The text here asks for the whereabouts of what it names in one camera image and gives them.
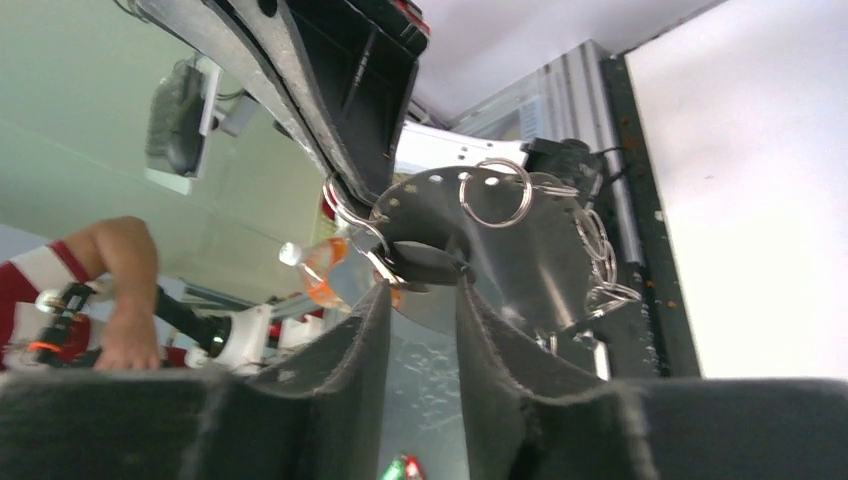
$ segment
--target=green object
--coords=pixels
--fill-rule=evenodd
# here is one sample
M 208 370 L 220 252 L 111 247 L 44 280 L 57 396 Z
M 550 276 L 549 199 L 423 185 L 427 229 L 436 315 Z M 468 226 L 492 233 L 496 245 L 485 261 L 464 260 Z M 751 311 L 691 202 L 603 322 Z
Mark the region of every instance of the green object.
M 389 465 L 386 473 L 380 477 L 380 480 L 405 480 L 406 479 L 406 462 L 403 457 L 395 457 Z

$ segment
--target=red and green object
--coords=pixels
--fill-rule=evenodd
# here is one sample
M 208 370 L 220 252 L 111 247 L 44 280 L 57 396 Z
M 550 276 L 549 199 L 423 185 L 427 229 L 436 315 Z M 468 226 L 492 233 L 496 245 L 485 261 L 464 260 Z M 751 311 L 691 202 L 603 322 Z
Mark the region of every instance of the red and green object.
M 425 480 L 418 459 L 411 455 L 398 455 L 389 464 L 381 480 Z

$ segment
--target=person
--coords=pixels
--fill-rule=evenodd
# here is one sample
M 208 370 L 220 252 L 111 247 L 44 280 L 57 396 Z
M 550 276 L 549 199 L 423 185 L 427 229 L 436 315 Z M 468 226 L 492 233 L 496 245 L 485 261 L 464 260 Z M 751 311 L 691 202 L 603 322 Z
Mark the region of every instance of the person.
M 111 274 L 114 308 L 108 322 L 80 315 L 59 352 L 72 361 L 102 347 L 94 368 L 155 369 L 162 352 L 154 314 L 159 259 L 144 221 L 135 217 L 102 220 L 67 237 L 24 253 L 0 265 L 0 369 L 45 368 L 27 360 L 24 352 L 35 341 L 50 315 L 36 309 L 41 291 L 63 290 L 69 283 L 88 282 Z

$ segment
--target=human hand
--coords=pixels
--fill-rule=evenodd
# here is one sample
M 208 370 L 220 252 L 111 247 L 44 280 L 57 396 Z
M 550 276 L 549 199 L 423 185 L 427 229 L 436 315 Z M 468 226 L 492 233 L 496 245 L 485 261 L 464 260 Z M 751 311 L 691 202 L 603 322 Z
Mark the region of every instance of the human hand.
M 102 353 L 96 370 L 153 370 L 162 360 L 153 315 L 137 309 L 115 308 L 103 329 Z

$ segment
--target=red and white shirt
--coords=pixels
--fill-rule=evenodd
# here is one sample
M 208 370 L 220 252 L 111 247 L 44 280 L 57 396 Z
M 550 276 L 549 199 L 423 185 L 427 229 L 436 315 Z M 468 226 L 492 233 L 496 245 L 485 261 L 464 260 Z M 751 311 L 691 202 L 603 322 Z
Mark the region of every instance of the red and white shirt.
M 63 290 L 69 283 L 92 280 L 67 245 L 57 241 L 12 258 L 0 264 L 0 370 L 39 370 L 24 360 L 27 346 L 38 339 L 51 320 L 49 314 L 35 307 L 38 294 L 44 290 Z M 77 355 L 100 345 L 104 322 L 82 316 L 74 322 L 67 342 L 60 352 L 69 362 Z M 168 349 L 172 364 L 182 366 L 185 351 Z

